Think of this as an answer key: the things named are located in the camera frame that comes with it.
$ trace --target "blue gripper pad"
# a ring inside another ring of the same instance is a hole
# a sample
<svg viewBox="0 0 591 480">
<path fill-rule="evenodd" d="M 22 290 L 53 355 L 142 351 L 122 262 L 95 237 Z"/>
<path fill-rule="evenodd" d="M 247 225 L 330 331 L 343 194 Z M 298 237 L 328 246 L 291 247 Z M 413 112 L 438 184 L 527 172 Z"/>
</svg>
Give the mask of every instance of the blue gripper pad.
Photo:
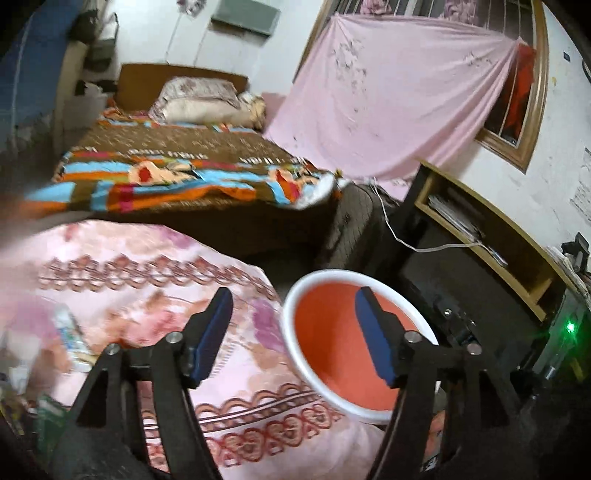
<svg viewBox="0 0 591 480">
<path fill-rule="evenodd" d="M 191 377 L 200 383 L 209 377 L 217 352 L 226 335 L 230 319 L 232 318 L 232 293 L 227 288 L 220 288 L 214 295 L 210 306 L 214 308 L 209 324 L 201 337 L 199 345 L 194 350 L 194 369 Z"/>
<path fill-rule="evenodd" d="M 368 346 L 371 360 L 378 376 L 389 387 L 396 380 L 396 373 L 392 365 L 392 349 L 379 324 L 378 315 L 384 314 L 374 293 L 369 287 L 361 288 L 355 294 L 355 315 L 363 332 L 363 338 Z"/>
</svg>

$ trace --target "wooden shelf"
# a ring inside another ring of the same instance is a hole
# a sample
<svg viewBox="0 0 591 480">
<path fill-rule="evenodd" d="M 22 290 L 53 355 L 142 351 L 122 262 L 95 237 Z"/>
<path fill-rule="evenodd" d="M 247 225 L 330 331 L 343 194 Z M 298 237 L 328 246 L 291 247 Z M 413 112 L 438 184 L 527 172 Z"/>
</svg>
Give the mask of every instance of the wooden shelf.
<svg viewBox="0 0 591 480">
<path fill-rule="evenodd" d="M 466 235 L 464 235 L 461 231 L 459 231 L 456 227 L 454 227 L 450 222 L 445 220 L 441 215 L 439 215 L 435 210 L 431 207 L 422 203 L 425 201 L 427 195 L 424 195 L 417 199 L 415 202 L 415 207 L 422 211 L 425 215 L 431 217 L 434 221 L 436 221 L 439 225 L 441 225 L 445 230 L 451 233 L 454 237 L 456 237 L 460 242 L 465 245 L 469 245 L 472 243 Z M 504 267 L 499 265 L 499 263 L 493 258 L 493 256 L 484 248 L 479 246 L 469 247 L 469 250 L 472 250 L 482 261 L 486 263 L 494 272 L 501 277 L 507 285 L 523 300 L 523 302 L 531 309 L 531 311 L 535 314 L 538 319 L 543 322 L 546 313 L 542 309 L 540 305 L 537 304 L 545 290 L 548 289 L 550 286 L 550 281 L 546 281 L 544 291 L 541 291 L 539 288 L 536 290 L 536 295 L 533 297 L 530 292 L 526 290 L 526 288 Z"/>
<path fill-rule="evenodd" d="M 502 280 L 519 297 L 539 321 L 552 318 L 559 308 L 565 289 L 574 289 L 548 253 L 513 220 L 462 182 L 437 167 L 421 162 L 421 182 L 410 198 L 410 204 L 429 217 L 461 243 L 472 243 L 467 235 L 429 206 L 429 197 L 438 195 L 457 205 L 482 234 L 487 248 L 468 247 L 492 274 Z M 507 263 L 503 267 L 489 253 L 494 249 Z"/>
</svg>

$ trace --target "black bag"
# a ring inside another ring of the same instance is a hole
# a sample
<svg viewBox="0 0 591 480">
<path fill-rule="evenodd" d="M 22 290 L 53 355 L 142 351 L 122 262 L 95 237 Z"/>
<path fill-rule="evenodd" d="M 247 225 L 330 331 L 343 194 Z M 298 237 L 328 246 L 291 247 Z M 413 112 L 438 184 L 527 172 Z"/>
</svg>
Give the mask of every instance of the black bag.
<svg viewBox="0 0 591 480">
<path fill-rule="evenodd" d="M 70 29 L 70 40 L 77 40 L 90 45 L 96 37 L 96 25 L 99 21 L 99 9 L 96 0 L 88 0 L 84 11 L 78 15 Z"/>
<path fill-rule="evenodd" d="M 86 70 L 90 70 L 91 72 L 103 73 L 107 71 L 107 69 L 111 65 L 111 61 L 115 56 L 117 37 L 119 36 L 119 18 L 117 18 L 117 14 L 113 14 L 111 18 L 114 18 L 116 22 L 115 34 L 112 38 L 102 38 L 96 40 L 90 46 L 88 55 L 84 60 L 84 68 Z"/>
<path fill-rule="evenodd" d="M 377 187 L 390 216 L 400 203 Z M 343 189 L 317 268 L 353 270 L 377 278 L 388 263 L 390 233 L 380 198 L 370 185 L 349 184 Z"/>
</svg>

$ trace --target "white wall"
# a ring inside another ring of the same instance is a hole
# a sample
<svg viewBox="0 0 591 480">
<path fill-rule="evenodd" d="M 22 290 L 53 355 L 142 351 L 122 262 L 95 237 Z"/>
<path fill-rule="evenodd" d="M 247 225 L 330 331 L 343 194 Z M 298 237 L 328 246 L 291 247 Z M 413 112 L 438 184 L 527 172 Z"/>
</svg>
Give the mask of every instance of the white wall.
<svg viewBox="0 0 591 480">
<path fill-rule="evenodd" d="M 544 10 L 550 42 L 548 98 L 527 172 L 521 173 L 476 142 L 448 171 L 499 207 L 540 245 L 560 246 L 578 231 L 591 240 L 591 225 L 570 203 L 584 148 L 591 150 L 591 83 L 574 43 L 546 6 Z M 570 55 L 570 63 L 563 52 Z"/>
<path fill-rule="evenodd" d="M 207 0 L 196 18 L 179 14 L 175 0 L 111 0 L 105 18 L 116 12 L 121 25 L 116 59 L 107 74 L 84 78 L 116 79 L 123 63 L 168 61 L 248 76 L 255 93 L 288 93 L 323 1 L 259 1 L 281 10 L 268 39 L 210 25 L 219 0 Z"/>
</svg>

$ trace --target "wooden headboard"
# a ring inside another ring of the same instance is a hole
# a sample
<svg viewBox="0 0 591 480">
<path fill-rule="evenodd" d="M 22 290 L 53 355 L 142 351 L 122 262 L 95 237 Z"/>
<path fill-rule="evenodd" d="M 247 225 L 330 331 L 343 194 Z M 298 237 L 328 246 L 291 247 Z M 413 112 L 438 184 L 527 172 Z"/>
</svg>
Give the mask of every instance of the wooden headboard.
<svg viewBox="0 0 591 480">
<path fill-rule="evenodd" d="M 174 77 L 203 77 L 228 80 L 238 93 L 246 90 L 248 78 L 215 70 L 168 65 L 166 63 L 126 63 L 121 67 L 115 100 L 126 111 L 148 110 L 164 84 Z"/>
</svg>

